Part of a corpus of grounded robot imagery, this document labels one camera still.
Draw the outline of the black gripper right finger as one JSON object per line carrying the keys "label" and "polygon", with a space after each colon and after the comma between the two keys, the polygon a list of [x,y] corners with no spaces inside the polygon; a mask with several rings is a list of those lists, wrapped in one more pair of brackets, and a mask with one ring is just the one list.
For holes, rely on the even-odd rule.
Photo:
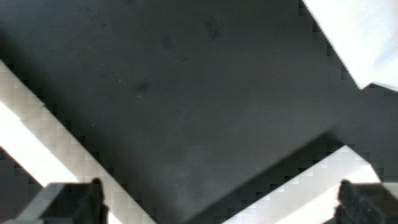
{"label": "black gripper right finger", "polygon": [[398,224],[398,183],[340,181],[335,224]]}

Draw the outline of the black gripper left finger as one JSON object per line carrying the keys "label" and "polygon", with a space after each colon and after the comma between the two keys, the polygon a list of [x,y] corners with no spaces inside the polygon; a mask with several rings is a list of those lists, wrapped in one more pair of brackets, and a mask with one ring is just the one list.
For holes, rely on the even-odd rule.
{"label": "black gripper left finger", "polygon": [[102,183],[49,183],[12,224],[108,224]]}

